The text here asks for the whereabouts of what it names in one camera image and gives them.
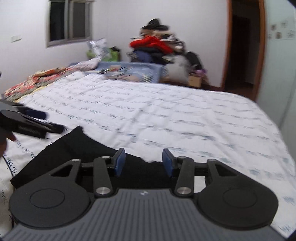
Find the round pad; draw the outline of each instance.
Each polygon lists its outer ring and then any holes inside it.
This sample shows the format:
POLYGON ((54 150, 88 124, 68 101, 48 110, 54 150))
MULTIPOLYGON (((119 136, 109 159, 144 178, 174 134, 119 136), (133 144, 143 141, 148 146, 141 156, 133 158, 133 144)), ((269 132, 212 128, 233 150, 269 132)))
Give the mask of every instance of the round pad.
POLYGON ((275 194, 246 176, 219 178, 200 192, 197 204, 210 221, 238 230, 269 225, 278 208, 275 194))
POLYGON ((33 193, 30 202, 38 208, 54 208, 65 200, 63 192, 57 189, 42 189, 33 193))
POLYGON ((86 190, 66 177, 43 177, 20 187, 9 208, 17 222, 36 228, 59 227, 79 218, 90 203, 86 190))

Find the window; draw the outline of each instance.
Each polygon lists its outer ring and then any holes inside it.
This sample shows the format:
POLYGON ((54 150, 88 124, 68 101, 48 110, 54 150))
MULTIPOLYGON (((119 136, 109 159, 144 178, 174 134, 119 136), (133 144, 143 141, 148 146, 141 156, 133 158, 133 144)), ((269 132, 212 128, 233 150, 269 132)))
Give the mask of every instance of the window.
POLYGON ((91 39, 91 0, 51 0, 48 46, 91 39))

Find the green bag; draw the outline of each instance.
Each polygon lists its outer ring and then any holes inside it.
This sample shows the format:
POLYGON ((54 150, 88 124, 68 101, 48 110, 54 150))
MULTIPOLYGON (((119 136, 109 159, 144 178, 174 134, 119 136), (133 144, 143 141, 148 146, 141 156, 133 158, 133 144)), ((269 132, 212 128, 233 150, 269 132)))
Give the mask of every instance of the green bag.
MULTIPOLYGON (((102 61, 104 61, 104 62, 119 62, 119 52, 113 51, 111 48, 109 50, 110 50, 111 58, 105 57, 105 58, 102 58, 102 61)), ((89 59, 96 57, 96 55, 93 52, 91 52, 90 50, 88 50, 86 52, 86 55, 89 59)))

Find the doorway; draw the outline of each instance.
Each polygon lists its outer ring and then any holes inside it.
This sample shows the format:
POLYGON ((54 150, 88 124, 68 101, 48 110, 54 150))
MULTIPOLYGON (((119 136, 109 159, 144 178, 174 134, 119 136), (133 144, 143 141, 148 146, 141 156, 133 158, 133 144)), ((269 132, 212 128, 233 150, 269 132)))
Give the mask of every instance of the doorway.
POLYGON ((263 1, 229 0, 229 61, 223 87, 251 100, 257 97, 264 59, 263 1))

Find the bag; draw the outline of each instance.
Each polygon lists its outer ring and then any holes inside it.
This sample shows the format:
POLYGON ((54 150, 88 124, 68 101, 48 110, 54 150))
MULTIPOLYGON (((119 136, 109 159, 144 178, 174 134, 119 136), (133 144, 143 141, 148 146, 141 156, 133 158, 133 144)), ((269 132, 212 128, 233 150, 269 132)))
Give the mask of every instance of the bag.
POLYGON ((193 52, 188 52, 187 54, 185 54, 185 57, 188 59, 194 70, 203 69, 202 63, 197 54, 193 52))
POLYGON ((112 58, 105 38, 92 40, 87 44, 89 46, 89 50, 95 55, 95 58, 98 61, 101 61, 103 58, 112 58))

